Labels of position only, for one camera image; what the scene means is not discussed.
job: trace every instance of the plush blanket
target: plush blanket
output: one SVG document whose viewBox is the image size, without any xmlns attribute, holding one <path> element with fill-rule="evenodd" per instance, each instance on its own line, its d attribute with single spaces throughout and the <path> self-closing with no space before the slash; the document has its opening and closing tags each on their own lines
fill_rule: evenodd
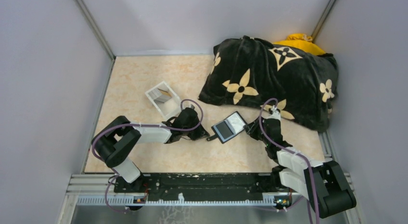
<svg viewBox="0 0 408 224">
<path fill-rule="evenodd" d="M 283 118 L 319 132 L 328 128 L 338 78 L 332 54 L 312 55 L 244 36 L 215 46 L 214 55 L 199 100 L 260 108 L 275 97 Z"/>
</svg>

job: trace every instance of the yellow bag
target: yellow bag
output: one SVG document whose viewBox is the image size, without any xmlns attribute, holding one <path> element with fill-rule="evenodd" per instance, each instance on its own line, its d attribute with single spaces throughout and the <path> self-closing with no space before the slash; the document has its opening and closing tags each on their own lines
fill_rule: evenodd
<svg viewBox="0 0 408 224">
<path fill-rule="evenodd" d="M 312 43 L 312 40 L 312 37 L 307 36 L 306 34 L 291 34 L 286 38 L 286 40 L 274 42 L 273 44 L 295 47 L 314 55 L 325 54 L 325 51 L 318 45 Z"/>
</svg>

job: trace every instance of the beige tabletop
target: beige tabletop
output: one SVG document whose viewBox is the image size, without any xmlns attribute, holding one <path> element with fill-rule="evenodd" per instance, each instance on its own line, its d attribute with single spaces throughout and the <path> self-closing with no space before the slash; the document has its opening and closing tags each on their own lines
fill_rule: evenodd
<svg viewBox="0 0 408 224">
<path fill-rule="evenodd" d="M 159 123 L 162 116 L 144 94 L 161 81 L 166 81 L 181 99 L 197 101 L 204 111 L 204 128 L 213 135 L 211 126 L 239 111 L 249 123 L 259 109 L 241 106 L 214 106 L 198 101 L 206 77 L 213 64 L 211 55 L 118 57 L 103 102 L 96 133 L 117 116 L 131 121 Z M 316 131 L 288 120 L 282 121 L 284 140 L 309 157 L 324 160 Z M 222 144 L 205 139 L 165 145 L 135 145 L 129 157 L 142 172 L 271 172 L 276 166 L 265 151 L 265 145 L 245 132 Z M 110 172 L 105 164 L 89 154 L 85 172 Z"/>
</svg>

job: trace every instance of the white wall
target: white wall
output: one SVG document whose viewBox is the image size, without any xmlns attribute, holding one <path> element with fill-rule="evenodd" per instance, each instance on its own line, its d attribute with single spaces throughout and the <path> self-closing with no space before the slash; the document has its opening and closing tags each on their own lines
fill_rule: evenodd
<svg viewBox="0 0 408 224">
<path fill-rule="evenodd" d="M 329 0 L 84 0 L 115 55 L 211 53 L 227 38 L 311 34 Z"/>
<path fill-rule="evenodd" d="M 52 224 L 110 60 L 73 0 L 0 0 L 0 223 Z"/>
<path fill-rule="evenodd" d="M 339 0 L 317 44 L 339 64 L 330 126 L 368 224 L 407 223 L 408 0 Z"/>
</svg>

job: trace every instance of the white box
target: white box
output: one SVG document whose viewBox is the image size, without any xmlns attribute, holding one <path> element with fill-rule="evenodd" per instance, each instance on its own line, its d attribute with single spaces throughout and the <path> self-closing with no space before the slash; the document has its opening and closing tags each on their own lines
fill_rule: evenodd
<svg viewBox="0 0 408 224">
<path fill-rule="evenodd" d="M 157 103 L 156 101 L 154 101 L 154 99 L 149 95 L 149 92 L 153 91 L 156 88 L 170 93 L 171 99 L 164 103 Z M 180 97 L 173 91 L 173 89 L 170 88 L 170 86 L 165 81 L 146 91 L 145 95 L 147 96 L 147 98 L 149 98 L 150 102 L 156 107 L 156 109 L 160 112 L 165 120 L 168 120 L 181 112 Z"/>
</svg>

